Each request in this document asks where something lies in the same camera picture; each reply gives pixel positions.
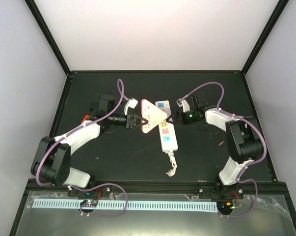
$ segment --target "red outlet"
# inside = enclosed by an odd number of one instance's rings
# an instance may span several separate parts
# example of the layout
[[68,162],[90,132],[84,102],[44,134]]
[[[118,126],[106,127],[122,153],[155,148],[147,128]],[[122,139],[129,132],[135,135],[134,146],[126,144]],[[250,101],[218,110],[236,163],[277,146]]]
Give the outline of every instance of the red outlet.
[[162,129],[162,134],[168,134],[168,129]]

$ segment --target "bundled white cord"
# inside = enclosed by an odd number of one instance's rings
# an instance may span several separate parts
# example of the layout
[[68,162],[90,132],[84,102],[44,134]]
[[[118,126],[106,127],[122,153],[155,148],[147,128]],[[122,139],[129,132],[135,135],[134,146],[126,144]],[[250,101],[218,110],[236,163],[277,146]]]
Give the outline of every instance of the bundled white cord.
[[171,162],[173,169],[172,170],[169,170],[168,172],[166,172],[166,174],[169,177],[172,177],[176,173],[177,164],[176,164],[176,160],[175,160],[175,156],[174,156],[174,152],[173,151],[168,151],[167,152],[167,155],[169,157],[169,161]]

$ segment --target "white wall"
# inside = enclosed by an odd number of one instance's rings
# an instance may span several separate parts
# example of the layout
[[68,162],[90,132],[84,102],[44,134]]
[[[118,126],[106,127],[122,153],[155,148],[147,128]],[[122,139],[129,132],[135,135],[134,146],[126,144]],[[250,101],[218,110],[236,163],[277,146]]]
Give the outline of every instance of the white wall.
[[241,70],[278,0],[36,0],[72,70]]
[[0,1],[0,236],[9,234],[65,74],[23,0]]
[[296,208],[296,0],[286,6],[247,74],[271,157]]

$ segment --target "yellow outlet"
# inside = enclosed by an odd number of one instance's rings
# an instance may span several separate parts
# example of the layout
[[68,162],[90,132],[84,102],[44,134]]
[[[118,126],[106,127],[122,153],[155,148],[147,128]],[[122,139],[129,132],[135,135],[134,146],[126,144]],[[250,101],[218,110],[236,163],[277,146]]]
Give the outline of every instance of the yellow outlet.
[[167,127],[167,122],[165,122],[165,121],[162,121],[162,122],[161,122],[161,127],[162,127],[162,128],[165,128],[165,127]]

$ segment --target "triangular power strip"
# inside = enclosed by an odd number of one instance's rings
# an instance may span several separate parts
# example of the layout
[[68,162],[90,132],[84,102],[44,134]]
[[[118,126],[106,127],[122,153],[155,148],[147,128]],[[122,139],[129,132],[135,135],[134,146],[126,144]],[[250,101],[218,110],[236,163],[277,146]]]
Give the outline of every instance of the triangular power strip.
[[146,99],[141,100],[141,116],[149,121],[141,127],[143,133],[150,132],[167,118],[167,114]]

